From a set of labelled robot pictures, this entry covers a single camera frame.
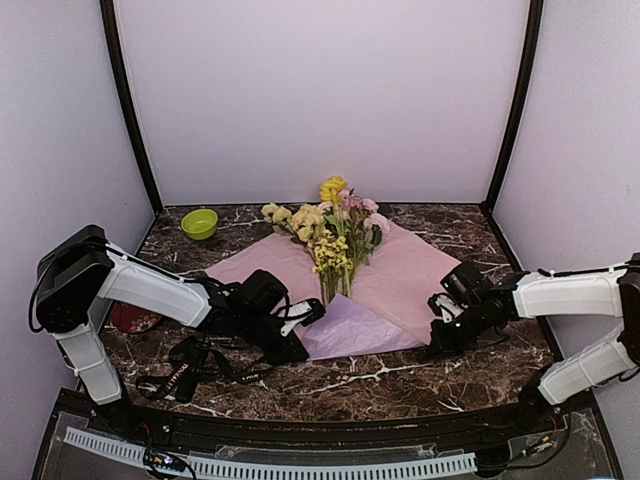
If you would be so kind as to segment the yellow daisy bunch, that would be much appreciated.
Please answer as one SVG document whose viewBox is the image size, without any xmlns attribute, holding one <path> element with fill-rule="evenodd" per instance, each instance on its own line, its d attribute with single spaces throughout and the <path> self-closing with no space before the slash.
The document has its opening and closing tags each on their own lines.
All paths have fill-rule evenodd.
<svg viewBox="0 0 640 480">
<path fill-rule="evenodd" d="M 275 233 L 288 235 L 294 243 L 308 248 L 331 236 L 324 212 L 316 205 L 304 204 L 293 212 L 288 207 L 269 203 L 262 207 L 261 214 Z"/>
</svg>

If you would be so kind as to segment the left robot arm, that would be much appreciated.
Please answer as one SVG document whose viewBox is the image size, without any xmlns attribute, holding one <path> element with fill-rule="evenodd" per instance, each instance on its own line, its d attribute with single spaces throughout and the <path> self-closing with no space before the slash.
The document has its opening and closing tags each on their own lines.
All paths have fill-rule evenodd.
<svg viewBox="0 0 640 480">
<path fill-rule="evenodd" d="M 269 368 L 307 360 L 294 330 L 325 314 L 317 298 L 293 302 L 285 285 L 265 270 L 242 282 L 187 278 L 127 253 L 97 225 L 81 228 L 39 261 L 29 323 L 33 332 L 52 335 L 89 398 L 103 406 L 103 421 L 120 436 L 134 435 L 141 415 L 124 400 L 123 382 L 100 336 L 104 325 L 90 317 L 95 302 L 132 306 L 204 334 L 239 338 L 260 349 Z"/>
</svg>

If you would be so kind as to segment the small yellow filler flowers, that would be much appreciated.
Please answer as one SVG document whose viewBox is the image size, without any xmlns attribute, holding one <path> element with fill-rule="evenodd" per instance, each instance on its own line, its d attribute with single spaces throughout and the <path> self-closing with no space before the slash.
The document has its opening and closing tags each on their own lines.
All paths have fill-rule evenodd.
<svg viewBox="0 0 640 480">
<path fill-rule="evenodd" d="M 352 259 L 344 236 L 322 238 L 314 247 L 313 271 L 319 276 L 323 303 L 328 305 L 341 293 L 351 295 Z"/>
</svg>

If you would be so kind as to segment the pink wrapping paper sheet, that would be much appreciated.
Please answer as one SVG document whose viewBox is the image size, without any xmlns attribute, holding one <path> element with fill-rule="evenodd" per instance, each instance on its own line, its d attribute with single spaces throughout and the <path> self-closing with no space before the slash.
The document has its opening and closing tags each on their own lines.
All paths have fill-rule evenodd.
<svg viewBox="0 0 640 480">
<path fill-rule="evenodd" d="M 427 305 L 440 280 L 459 261 L 392 223 L 368 265 L 357 268 L 352 296 L 339 295 L 326 314 L 294 335 L 309 359 L 384 353 L 428 344 L 435 315 Z M 223 283 L 241 282 L 257 269 L 273 274 L 292 302 L 320 296 L 312 260 L 290 238 L 272 234 L 206 270 Z"/>
</svg>

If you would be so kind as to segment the yellow rose stem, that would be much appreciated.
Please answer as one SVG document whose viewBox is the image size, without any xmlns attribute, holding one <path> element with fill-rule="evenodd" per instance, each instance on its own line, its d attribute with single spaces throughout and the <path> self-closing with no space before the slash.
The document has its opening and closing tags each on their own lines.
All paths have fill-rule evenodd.
<svg viewBox="0 0 640 480">
<path fill-rule="evenodd" d="M 343 239 L 342 244 L 348 247 L 346 220 L 344 218 L 342 199 L 340 197 L 340 193 L 345 190 L 346 187 L 347 182 L 341 176 L 332 176 L 321 185 L 320 199 L 331 205 L 332 215 L 335 218 L 336 233 L 339 238 Z M 343 293 L 347 297 L 350 297 L 352 294 L 349 266 L 349 259 L 346 257 L 343 265 Z"/>
</svg>

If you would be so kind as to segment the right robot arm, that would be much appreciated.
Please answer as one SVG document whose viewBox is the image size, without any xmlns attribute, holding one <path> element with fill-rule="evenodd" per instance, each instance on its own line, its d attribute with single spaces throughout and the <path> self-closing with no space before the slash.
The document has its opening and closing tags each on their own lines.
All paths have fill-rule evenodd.
<svg viewBox="0 0 640 480">
<path fill-rule="evenodd" d="M 528 319 L 607 319 L 612 329 L 564 360 L 536 373 L 522 388 L 510 424 L 534 432 L 549 408 L 639 368 L 639 256 L 606 267 L 510 273 L 492 281 L 463 262 L 440 282 L 427 304 L 435 315 L 430 349 L 457 354 L 490 330 Z"/>
</svg>

